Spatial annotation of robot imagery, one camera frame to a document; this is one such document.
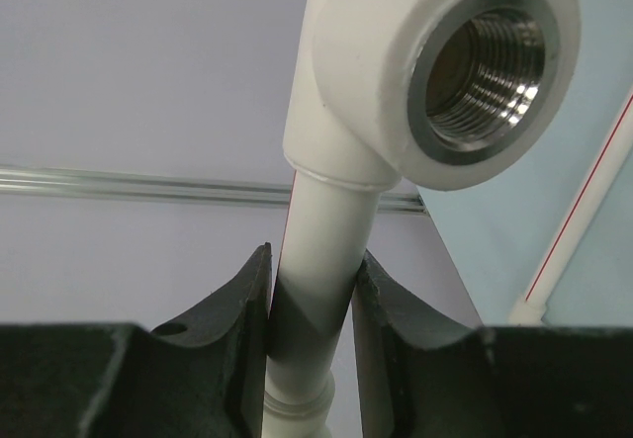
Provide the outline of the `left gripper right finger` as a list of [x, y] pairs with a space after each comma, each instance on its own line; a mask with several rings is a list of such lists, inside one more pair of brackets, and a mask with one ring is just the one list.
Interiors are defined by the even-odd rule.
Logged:
[[628, 327], [467, 327], [372, 255], [352, 298], [367, 437], [628, 437]]

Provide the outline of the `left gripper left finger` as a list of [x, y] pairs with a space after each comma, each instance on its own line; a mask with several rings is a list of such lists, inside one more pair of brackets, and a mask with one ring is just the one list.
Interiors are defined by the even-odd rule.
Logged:
[[5, 324], [5, 437], [257, 437], [262, 432], [269, 244], [196, 305], [133, 323]]

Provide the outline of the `white PVC pipe frame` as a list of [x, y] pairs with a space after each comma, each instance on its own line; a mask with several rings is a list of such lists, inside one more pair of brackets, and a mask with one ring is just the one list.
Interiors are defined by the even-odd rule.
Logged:
[[380, 196], [506, 170], [569, 90], [580, 0], [308, 0], [284, 153], [262, 435], [325, 437], [330, 371]]

